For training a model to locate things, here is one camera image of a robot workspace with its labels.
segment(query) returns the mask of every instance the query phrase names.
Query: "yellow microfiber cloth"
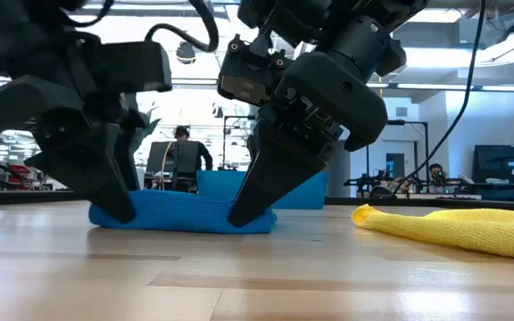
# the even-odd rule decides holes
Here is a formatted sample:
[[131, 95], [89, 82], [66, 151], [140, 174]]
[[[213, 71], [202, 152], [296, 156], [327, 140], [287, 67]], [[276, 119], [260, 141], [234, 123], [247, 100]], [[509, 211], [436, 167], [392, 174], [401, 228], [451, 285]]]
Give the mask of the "yellow microfiber cloth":
[[425, 217], [388, 214], [360, 206], [357, 227], [412, 240], [514, 258], [514, 210], [437, 210]]

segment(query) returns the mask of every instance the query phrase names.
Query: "blue box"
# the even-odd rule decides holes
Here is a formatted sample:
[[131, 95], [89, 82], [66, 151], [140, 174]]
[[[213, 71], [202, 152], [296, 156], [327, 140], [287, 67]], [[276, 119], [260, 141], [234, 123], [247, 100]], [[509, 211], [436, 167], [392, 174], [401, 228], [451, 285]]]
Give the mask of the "blue box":
[[[214, 200], [233, 200], [243, 183], [245, 172], [223, 170], [197, 172], [200, 196]], [[325, 205], [328, 176], [326, 172], [311, 177], [273, 204], [273, 209], [321, 210]]]

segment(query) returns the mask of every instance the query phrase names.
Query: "blue towel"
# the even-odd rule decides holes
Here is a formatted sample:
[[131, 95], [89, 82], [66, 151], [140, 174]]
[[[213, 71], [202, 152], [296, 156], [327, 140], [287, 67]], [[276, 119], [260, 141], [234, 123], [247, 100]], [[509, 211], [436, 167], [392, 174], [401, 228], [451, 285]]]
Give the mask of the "blue towel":
[[247, 225], [235, 227], [228, 221], [234, 201], [212, 201], [190, 193], [142, 190], [130, 193], [130, 199], [137, 214], [131, 222], [121, 223], [95, 205], [88, 212], [90, 222], [108, 228], [264, 234], [270, 233], [277, 221], [277, 215], [267, 210]]

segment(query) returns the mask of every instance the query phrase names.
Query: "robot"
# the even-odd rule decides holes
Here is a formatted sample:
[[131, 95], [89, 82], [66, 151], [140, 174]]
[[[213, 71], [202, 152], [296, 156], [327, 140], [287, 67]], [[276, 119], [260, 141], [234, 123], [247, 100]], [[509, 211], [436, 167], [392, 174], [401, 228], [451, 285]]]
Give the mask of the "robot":
[[[0, 87], [0, 133], [33, 133], [42, 152], [27, 165], [129, 222], [136, 216], [129, 192], [138, 189], [129, 147], [147, 126], [133, 94], [171, 90], [170, 64], [150, 33], [142, 42], [102, 44], [75, 30], [102, 19], [112, 0], [96, 21], [80, 23], [65, 14], [84, 3], [0, 0], [0, 75], [12, 78]], [[202, 0], [190, 3], [198, 12], [204, 8]], [[256, 156], [230, 213], [233, 225], [259, 217], [324, 169], [342, 128], [351, 133], [345, 144], [350, 152], [377, 139], [386, 108], [366, 83], [374, 72], [384, 76], [406, 62], [400, 43], [389, 35], [427, 3], [241, 1], [240, 20], [260, 33], [251, 44], [239, 36], [228, 44], [218, 91], [261, 108], [250, 137]], [[211, 26], [211, 16], [201, 16]], [[293, 46], [316, 47], [294, 61], [283, 51], [269, 53], [272, 31]]]

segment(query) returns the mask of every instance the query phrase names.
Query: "wooden tabletop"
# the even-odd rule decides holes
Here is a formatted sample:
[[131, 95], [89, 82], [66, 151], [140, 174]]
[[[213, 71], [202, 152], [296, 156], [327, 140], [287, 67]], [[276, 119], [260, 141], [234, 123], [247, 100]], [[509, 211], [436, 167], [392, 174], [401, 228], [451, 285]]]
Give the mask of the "wooden tabletop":
[[352, 208], [203, 235], [95, 228], [87, 207], [0, 207], [0, 320], [514, 321], [514, 259], [361, 230]]

